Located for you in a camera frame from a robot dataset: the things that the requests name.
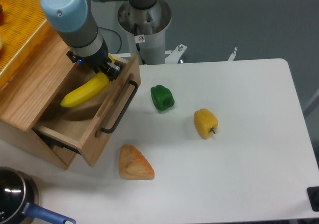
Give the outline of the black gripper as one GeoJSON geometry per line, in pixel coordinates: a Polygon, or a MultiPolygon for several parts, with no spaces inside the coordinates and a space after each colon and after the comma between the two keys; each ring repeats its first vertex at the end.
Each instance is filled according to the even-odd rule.
{"type": "Polygon", "coordinates": [[[89,46],[84,47],[84,51],[79,49],[69,50],[66,56],[72,63],[84,64],[97,73],[97,69],[104,73],[110,81],[116,80],[122,72],[123,65],[113,63],[109,57],[108,47],[105,42],[98,45],[97,48],[89,49],[89,46]]]}

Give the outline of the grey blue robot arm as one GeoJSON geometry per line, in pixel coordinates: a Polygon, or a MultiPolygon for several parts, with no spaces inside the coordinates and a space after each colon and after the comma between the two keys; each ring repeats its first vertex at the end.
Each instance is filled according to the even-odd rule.
{"type": "MultiPolygon", "coordinates": [[[[157,0],[127,0],[137,9],[151,8],[157,0]]],[[[104,73],[110,81],[122,70],[109,58],[108,46],[91,11],[91,0],[40,0],[48,23],[68,46],[67,57],[95,73],[104,73]]]]}

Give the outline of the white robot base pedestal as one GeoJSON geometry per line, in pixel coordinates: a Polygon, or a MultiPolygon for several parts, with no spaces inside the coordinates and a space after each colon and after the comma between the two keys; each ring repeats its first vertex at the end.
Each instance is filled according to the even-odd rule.
{"type": "Polygon", "coordinates": [[[187,49],[179,44],[166,52],[165,31],[171,22],[171,9],[164,0],[143,10],[126,1],[119,8],[118,22],[127,34],[130,54],[136,54],[141,65],[177,64],[187,49]]]}

